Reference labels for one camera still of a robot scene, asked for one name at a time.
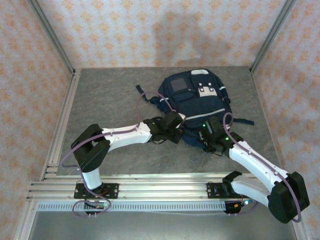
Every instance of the aluminum frame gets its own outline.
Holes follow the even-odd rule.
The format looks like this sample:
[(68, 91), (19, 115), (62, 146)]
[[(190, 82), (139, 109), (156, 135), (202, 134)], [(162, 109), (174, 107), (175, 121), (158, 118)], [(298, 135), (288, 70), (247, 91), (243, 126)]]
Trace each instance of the aluminum frame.
[[(21, 219), (14, 236), (15, 240), (29, 239), (36, 212), (40, 203), (74, 203), (73, 198), (76, 182), (80, 176), (57, 175), (58, 164), (63, 144), (63, 139), (70, 115), (72, 103), (79, 82), (81, 69), (77, 69), (72, 76), (56, 133), (52, 140), (47, 162), (43, 168), (40, 181), (32, 182), (27, 194), (26, 204), (21, 214)], [(176, 203), (206, 203), (208, 202), (206, 183), (221, 182), (228, 173), (177, 173), (177, 174), (133, 174), (102, 176), (108, 183), (119, 183), (120, 191), (114, 203), (143, 203), (143, 202), (176, 202)], [(244, 173), (247, 177), (254, 178), (252, 173)], [(210, 199), (215, 203), (226, 199)], [(298, 240), (311, 239), (308, 224), (293, 223)]]
[(78, 82), (81, 75), (81, 69), (76, 69), (74, 74), (71, 76), (67, 92), (64, 96), (63, 105), (61, 107), (58, 122), (54, 130), (54, 136), (51, 141), (50, 149), (45, 158), (45, 165), (41, 171), (40, 181), (43, 181), (47, 168), (51, 166), (58, 167), (62, 146), (64, 143), (64, 137), (66, 133), (66, 128), (68, 124), (68, 119), (70, 116), (72, 104), (77, 91)]
[(264, 40), (252, 66), (250, 67), (250, 72), (253, 75), (257, 72), (260, 64), (262, 63), (263, 59), (267, 55), (267, 52), (268, 52), (270, 46), (274, 42), (274, 39), (276, 38), (278, 32), (280, 31), (281, 26), (284, 24), (287, 17), (291, 13), (291, 9), (295, 5), (296, 1), (297, 0), (286, 0), (286, 2), (284, 3), (284, 5), (283, 5), (278, 17), (276, 18), (268, 36)]
[(66, 54), (64, 48), (62, 47), (55, 31), (53, 30), (52, 26), (50, 25), (44, 11), (41, 8), (41, 5), (39, 4), (38, 0), (27, 0), (30, 4), (30, 7), (32, 8), (32, 10), (34, 11), (35, 15), (37, 16), (37, 18), (39, 19), (43, 30), (45, 31), (45, 33), (47, 34), (47, 36), (49, 37), (49, 39), (51, 40), (54, 48), (56, 49), (57, 53), (59, 54), (65, 68), (71, 73), (74, 73), (74, 68), (72, 66), (72, 63), (68, 57), (68, 55)]

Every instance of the backpack pocket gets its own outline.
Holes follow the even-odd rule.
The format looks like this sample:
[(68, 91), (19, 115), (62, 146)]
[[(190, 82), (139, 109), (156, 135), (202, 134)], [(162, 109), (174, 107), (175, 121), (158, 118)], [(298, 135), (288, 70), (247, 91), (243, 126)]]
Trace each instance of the backpack pocket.
[(174, 75), (174, 78), (168, 78), (166, 88), (175, 102), (186, 101), (196, 96), (193, 83), (185, 72)]
[(222, 97), (217, 87), (217, 80), (211, 76), (208, 70), (192, 70), (190, 71), (190, 79), (199, 98), (206, 96)]
[(186, 116), (184, 125), (189, 129), (200, 129), (203, 122), (216, 116), (222, 121), (226, 107), (218, 96), (204, 96), (180, 102), (178, 113)]

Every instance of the reflective stripe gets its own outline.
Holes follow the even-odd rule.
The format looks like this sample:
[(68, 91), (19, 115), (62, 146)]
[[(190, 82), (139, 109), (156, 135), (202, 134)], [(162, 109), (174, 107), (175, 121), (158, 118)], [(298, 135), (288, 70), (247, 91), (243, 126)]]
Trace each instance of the reflective stripe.
[(206, 113), (206, 114), (189, 116), (189, 117), (186, 117), (185, 120), (202, 118), (202, 117), (206, 117), (206, 116), (210, 116), (210, 115), (213, 115), (213, 114), (217, 114), (217, 113), (223, 112), (223, 111), (225, 111), (225, 110), (226, 110), (226, 109), (222, 108), (222, 109), (219, 109), (219, 110), (217, 110), (217, 111), (209, 112), (209, 113)]
[[(168, 98), (168, 97), (166, 97), (165, 99), (166, 99), (166, 100), (169, 100), (169, 98)], [(160, 101), (159, 101), (159, 103), (161, 103), (163, 100), (164, 100), (164, 99), (163, 99), (163, 98), (161, 98), (161, 99), (160, 99)]]

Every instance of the metal mounting plate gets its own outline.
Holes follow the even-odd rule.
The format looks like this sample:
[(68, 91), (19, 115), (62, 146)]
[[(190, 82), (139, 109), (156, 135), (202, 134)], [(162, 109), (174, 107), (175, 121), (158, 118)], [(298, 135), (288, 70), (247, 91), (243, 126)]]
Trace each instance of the metal mounting plate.
[[(103, 187), (100, 190), (102, 197), (107, 199), (117, 199), (118, 191), (119, 184), (117, 183), (103, 183)], [(75, 185), (73, 197), (74, 199), (97, 199), (97, 197), (88, 192), (85, 185), (80, 182)]]
[(208, 199), (241, 199), (242, 196), (237, 193), (227, 192), (221, 182), (208, 182), (206, 184)]

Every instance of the black mounting bracket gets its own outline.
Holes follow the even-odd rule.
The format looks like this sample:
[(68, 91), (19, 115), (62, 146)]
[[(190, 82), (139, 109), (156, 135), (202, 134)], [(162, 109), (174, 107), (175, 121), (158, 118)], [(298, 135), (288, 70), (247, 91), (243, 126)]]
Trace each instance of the black mounting bracket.
[[(101, 133), (102, 129), (98, 124), (90, 125), (71, 144), (71, 149), (75, 148), (79, 143)], [(92, 141), (87, 142), (73, 153), (83, 173), (88, 173), (97, 169), (105, 159), (105, 156), (110, 148), (110, 141), (105, 137), (99, 137), (95, 139), (94, 142), (97, 144), (93, 145)]]
[[(119, 194), (118, 183), (102, 183), (101, 186), (92, 190), (95, 194), (101, 195), (107, 199), (117, 199)], [(99, 199), (87, 191), (85, 185), (81, 182), (75, 185), (74, 199)]]
[(165, 117), (154, 117), (145, 119), (144, 124), (147, 124), (152, 134), (149, 142), (169, 140), (177, 144), (183, 134), (181, 128), (176, 128), (179, 124), (183, 124), (181, 116), (176, 111), (170, 111)]
[(241, 199), (242, 196), (227, 190), (227, 186), (222, 182), (208, 182), (206, 184), (208, 199)]

